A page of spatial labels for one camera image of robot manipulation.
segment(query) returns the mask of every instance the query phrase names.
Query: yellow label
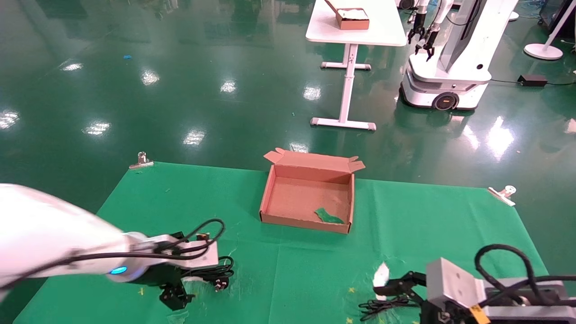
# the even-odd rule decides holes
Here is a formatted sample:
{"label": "yellow label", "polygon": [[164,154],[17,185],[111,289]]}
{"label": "yellow label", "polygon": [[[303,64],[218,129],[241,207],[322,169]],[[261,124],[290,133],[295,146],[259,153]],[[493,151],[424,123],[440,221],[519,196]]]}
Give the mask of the yellow label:
{"label": "yellow label", "polygon": [[472,316],[474,316],[474,318],[476,319],[476,322],[478,324],[489,324],[490,323],[488,316],[486,316],[486,314],[484,313],[482,308],[480,308],[479,305],[474,305],[474,306],[470,307],[470,312],[472,313]]}

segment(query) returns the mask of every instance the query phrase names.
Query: green paper scrap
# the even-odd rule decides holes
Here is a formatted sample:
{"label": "green paper scrap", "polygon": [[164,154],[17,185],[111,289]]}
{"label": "green paper scrap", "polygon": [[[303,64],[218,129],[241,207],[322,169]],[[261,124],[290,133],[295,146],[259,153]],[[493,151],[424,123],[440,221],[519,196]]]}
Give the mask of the green paper scrap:
{"label": "green paper scrap", "polygon": [[338,217],[328,214],[328,212],[323,207],[316,209],[314,212],[325,223],[344,224],[344,222]]}

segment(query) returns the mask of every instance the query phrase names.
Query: metal clip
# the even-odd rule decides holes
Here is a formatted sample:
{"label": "metal clip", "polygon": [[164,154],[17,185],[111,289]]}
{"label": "metal clip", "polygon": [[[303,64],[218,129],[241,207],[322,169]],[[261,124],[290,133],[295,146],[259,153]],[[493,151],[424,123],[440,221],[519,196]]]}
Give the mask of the metal clip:
{"label": "metal clip", "polygon": [[516,188],[514,186],[506,186],[502,191],[496,191],[494,188],[488,187],[488,192],[491,193],[494,197],[505,202],[509,206],[516,205],[515,202],[508,199],[508,197],[510,197],[512,194],[516,192]]}
{"label": "metal clip", "polygon": [[146,152],[139,152],[138,153],[138,163],[129,166],[129,169],[138,169],[143,167],[149,167],[154,165],[154,161],[148,160],[146,157]]}

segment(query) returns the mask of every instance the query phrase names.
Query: round white stand base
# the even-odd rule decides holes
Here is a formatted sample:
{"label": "round white stand base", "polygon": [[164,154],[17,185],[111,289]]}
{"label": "round white stand base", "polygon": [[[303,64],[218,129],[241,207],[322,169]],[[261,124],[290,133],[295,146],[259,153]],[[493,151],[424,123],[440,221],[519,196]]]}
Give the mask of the round white stand base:
{"label": "round white stand base", "polygon": [[514,21],[514,20],[518,19],[519,17],[520,17],[519,14],[517,14],[516,12],[512,12],[510,14],[510,18],[508,18],[508,21]]}
{"label": "round white stand base", "polygon": [[562,57],[562,51],[554,46],[548,46],[544,50],[544,44],[528,44],[524,47],[524,52],[532,57],[553,61]]}

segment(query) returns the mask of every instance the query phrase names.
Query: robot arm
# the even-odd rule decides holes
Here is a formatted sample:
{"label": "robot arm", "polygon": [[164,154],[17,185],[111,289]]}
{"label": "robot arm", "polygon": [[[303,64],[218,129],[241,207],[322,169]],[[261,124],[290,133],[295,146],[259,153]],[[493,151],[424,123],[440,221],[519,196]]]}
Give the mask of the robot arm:
{"label": "robot arm", "polygon": [[[198,234],[209,223],[222,229],[211,239]],[[172,310],[191,301],[181,278],[202,273],[219,262],[216,240],[224,224],[212,219],[190,234],[148,238],[137,232],[123,233],[97,216],[68,202],[13,184],[0,184],[0,302],[27,277],[63,274],[106,274],[116,282],[157,286],[160,300]],[[229,272],[210,277],[216,289],[228,287]]]}
{"label": "robot arm", "polygon": [[423,48],[428,53],[428,61],[432,56],[434,56],[434,42],[436,41],[436,37],[438,36],[438,32],[440,31],[440,25],[448,15],[448,12],[452,8],[454,4],[454,0],[439,0],[438,3],[438,12],[434,17],[434,21],[430,24],[430,27],[426,31],[424,37],[420,37],[420,41],[416,44],[416,54],[418,51]]}
{"label": "robot arm", "polygon": [[[488,274],[480,260],[492,250],[518,255],[528,278],[496,280]],[[377,296],[396,298],[360,304],[360,308],[366,309],[362,310],[365,316],[361,321],[391,308],[419,307],[421,324],[576,323],[576,299],[568,295],[562,283],[562,280],[574,281],[576,276],[536,277],[528,257],[505,244],[481,248],[474,264],[484,280],[440,258],[426,266],[426,274],[410,271],[402,278],[374,282]],[[413,290],[417,286],[426,287],[426,298]]]}
{"label": "robot arm", "polygon": [[412,43],[412,38],[419,34],[420,38],[424,37],[425,29],[424,29],[424,20],[426,19],[426,13],[428,8],[428,3],[430,0],[418,0],[418,4],[416,5],[416,17],[414,18],[414,26],[410,29],[408,33],[408,44]]}

